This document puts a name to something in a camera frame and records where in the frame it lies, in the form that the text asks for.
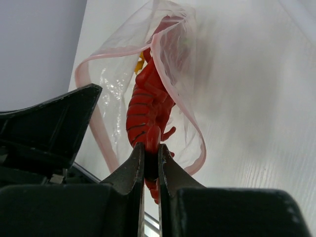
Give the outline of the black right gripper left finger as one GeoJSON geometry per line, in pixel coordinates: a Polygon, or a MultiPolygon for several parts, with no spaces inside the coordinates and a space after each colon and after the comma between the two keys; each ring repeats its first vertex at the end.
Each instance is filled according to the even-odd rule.
{"type": "Polygon", "coordinates": [[[3,237],[142,237],[144,145],[99,183],[10,185],[0,191],[3,237]]]}

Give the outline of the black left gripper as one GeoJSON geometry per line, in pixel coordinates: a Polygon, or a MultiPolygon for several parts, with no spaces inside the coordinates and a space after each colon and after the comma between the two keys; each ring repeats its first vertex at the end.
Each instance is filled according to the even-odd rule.
{"type": "Polygon", "coordinates": [[[102,88],[93,83],[35,106],[0,114],[0,181],[92,184],[75,163],[102,88]]]}

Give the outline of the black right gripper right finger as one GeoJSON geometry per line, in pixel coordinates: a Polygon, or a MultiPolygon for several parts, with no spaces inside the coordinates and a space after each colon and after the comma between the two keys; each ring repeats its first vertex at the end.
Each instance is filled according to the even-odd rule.
{"type": "Polygon", "coordinates": [[[309,237],[294,198],[278,189],[207,188],[158,153],[159,223],[163,237],[309,237]]]}

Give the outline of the clear zip top bag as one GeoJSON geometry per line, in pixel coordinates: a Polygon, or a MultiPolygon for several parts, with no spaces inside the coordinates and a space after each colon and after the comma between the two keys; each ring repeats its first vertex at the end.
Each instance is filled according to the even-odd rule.
{"type": "Polygon", "coordinates": [[[133,147],[150,153],[166,143],[189,174],[206,160],[194,113],[197,22],[195,10],[151,0],[130,16],[75,69],[77,87],[102,92],[79,150],[79,159],[115,171],[133,147]]]}

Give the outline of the red toy lobster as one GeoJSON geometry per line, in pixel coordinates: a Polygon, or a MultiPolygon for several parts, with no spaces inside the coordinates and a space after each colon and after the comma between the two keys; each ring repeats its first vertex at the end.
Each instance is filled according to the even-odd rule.
{"type": "Polygon", "coordinates": [[[161,142],[176,131],[165,131],[175,102],[166,91],[155,67],[151,48],[143,51],[145,63],[135,78],[135,86],[126,114],[126,132],[132,147],[142,143],[145,149],[145,185],[156,204],[158,188],[158,151],[161,142]]]}

